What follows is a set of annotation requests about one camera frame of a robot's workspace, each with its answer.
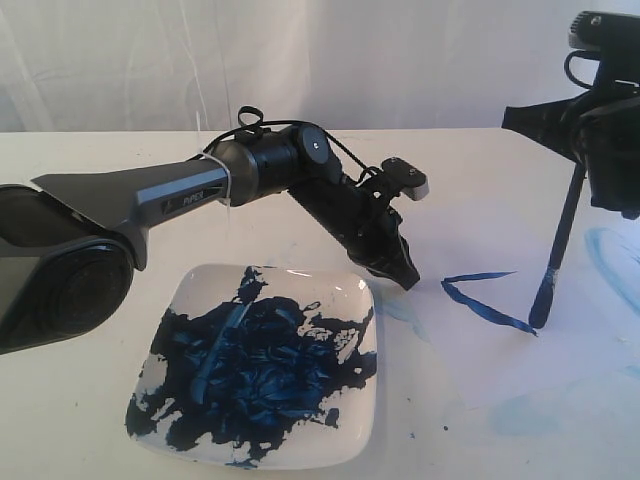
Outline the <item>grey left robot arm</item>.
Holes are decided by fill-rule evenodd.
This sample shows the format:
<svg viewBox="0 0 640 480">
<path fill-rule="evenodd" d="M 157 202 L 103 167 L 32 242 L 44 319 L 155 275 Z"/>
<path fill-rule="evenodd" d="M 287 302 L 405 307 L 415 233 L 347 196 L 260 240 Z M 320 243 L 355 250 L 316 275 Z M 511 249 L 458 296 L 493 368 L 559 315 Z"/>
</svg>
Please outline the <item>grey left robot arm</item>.
<svg viewBox="0 0 640 480">
<path fill-rule="evenodd" d="M 320 126 L 257 121 L 169 164 L 47 174 L 1 188 L 1 350 L 83 335 L 106 321 L 145 269 L 149 231 L 214 201 L 238 207 L 285 192 L 369 273 L 418 281 L 392 201 L 428 191 L 398 157 L 348 176 L 345 146 Z"/>
</svg>

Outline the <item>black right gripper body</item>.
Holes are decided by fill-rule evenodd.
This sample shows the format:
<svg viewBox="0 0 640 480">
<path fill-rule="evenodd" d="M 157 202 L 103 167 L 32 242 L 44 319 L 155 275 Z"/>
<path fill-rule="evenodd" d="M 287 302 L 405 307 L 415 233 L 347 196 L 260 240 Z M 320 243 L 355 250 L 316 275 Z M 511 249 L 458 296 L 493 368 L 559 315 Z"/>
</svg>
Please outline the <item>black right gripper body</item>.
<svg viewBox="0 0 640 480">
<path fill-rule="evenodd" d="M 588 95 L 572 146 L 586 169 L 590 204 L 639 217 L 639 87 L 616 82 Z"/>
</svg>

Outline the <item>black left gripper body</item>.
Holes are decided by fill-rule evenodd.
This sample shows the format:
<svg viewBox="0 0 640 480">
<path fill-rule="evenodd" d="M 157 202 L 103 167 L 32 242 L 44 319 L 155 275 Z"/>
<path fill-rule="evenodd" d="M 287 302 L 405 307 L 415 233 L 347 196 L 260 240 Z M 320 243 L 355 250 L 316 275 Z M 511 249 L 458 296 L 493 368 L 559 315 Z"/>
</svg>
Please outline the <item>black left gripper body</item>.
<svg viewBox="0 0 640 480">
<path fill-rule="evenodd" d="M 403 265 L 405 241 L 401 217 L 390 207 L 403 185 L 384 172 L 358 184 L 344 176 L 333 184 L 322 178 L 289 188 L 293 199 L 309 213 L 358 265 Z"/>
</svg>

